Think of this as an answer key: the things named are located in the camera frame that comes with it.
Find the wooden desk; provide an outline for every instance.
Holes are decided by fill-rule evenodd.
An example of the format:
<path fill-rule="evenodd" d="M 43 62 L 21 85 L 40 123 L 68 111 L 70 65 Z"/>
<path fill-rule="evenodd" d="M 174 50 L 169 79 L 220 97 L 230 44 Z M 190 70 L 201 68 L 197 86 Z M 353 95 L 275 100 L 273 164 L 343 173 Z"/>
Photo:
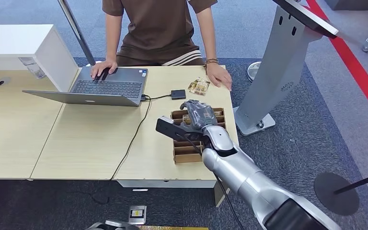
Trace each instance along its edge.
<path fill-rule="evenodd" d="M 148 67 L 145 94 L 151 97 L 187 89 L 190 82 L 206 77 L 201 67 Z M 227 129 L 238 141 L 230 92 L 210 86 L 207 95 L 187 91 L 197 99 L 226 111 Z M 157 118 L 178 110 L 184 100 L 162 98 L 151 103 L 148 117 L 136 136 L 130 153 L 114 179 L 123 186 L 214 187 L 216 179 L 203 163 L 174 164 L 173 141 L 156 132 Z M 126 153 L 148 102 L 140 108 L 64 105 L 42 151 L 33 179 L 111 179 Z"/>
<path fill-rule="evenodd" d="M 48 78 L 27 70 L 0 71 L 0 179 L 27 179 L 43 149 L 62 103 L 30 97 L 24 89 L 56 90 Z"/>

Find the cardboard tray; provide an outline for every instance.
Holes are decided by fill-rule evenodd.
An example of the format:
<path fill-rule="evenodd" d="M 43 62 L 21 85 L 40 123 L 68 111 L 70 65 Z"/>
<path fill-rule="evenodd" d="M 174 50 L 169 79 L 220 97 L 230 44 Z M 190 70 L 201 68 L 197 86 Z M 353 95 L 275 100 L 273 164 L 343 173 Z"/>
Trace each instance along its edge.
<path fill-rule="evenodd" d="M 226 129 L 225 126 L 225 112 L 223 108 L 213 108 L 214 112 L 221 112 L 222 115 L 216 116 L 218 125 Z M 187 110 L 172 111 L 171 118 L 174 120 L 176 125 L 180 125 L 183 121 L 183 115 L 187 115 Z M 204 150 L 204 144 L 201 141 L 193 142 L 198 148 Z M 197 153 L 194 147 L 187 141 L 173 141 L 173 159 L 175 164 L 188 163 L 188 162 L 200 162 L 202 161 L 201 156 Z"/>

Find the person's hand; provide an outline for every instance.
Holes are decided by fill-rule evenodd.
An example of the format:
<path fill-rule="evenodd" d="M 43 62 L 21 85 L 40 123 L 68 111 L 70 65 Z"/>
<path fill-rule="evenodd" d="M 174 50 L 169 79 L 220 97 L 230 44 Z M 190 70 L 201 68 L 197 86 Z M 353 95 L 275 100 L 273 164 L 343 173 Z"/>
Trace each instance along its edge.
<path fill-rule="evenodd" d="M 228 90 L 232 91 L 232 77 L 218 63 L 211 62 L 207 64 L 207 75 L 215 86 L 220 87 L 223 84 Z"/>
<path fill-rule="evenodd" d="M 109 74 L 112 74 L 115 69 L 118 67 L 118 63 L 116 62 L 116 58 L 107 58 L 105 61 L 96 63 L 91 68 L 91 77 L 92 79 L 95 79 L 96 76 L 100 76 L 102 74 L 102 71 L 109 67 Z"/>

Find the black round base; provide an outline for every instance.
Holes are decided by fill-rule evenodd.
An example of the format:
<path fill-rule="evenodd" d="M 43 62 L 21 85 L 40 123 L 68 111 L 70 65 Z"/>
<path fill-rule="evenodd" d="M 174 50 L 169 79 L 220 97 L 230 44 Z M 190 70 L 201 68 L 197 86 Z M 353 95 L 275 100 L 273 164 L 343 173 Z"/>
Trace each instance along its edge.
<path fill-rule="evenodd" d="M 350 185 L 345 178 L 331 172 L 324 172 L 317 176 L 314 190 L 321 203 L 331 212 L 342 215 L 353 215 L 359 209 L 359 196 L 355 189 L 341 194 L 334 191 Z"/>

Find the charger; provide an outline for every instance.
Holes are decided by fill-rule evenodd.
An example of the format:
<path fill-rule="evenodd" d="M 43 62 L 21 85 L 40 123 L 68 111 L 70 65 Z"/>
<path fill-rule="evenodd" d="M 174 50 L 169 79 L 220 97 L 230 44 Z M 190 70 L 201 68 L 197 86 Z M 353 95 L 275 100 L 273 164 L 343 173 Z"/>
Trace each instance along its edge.
<path fill-rule="evenodd" d="M 185 90 L 172 90 L 172 100 L 185 99 Z"/>

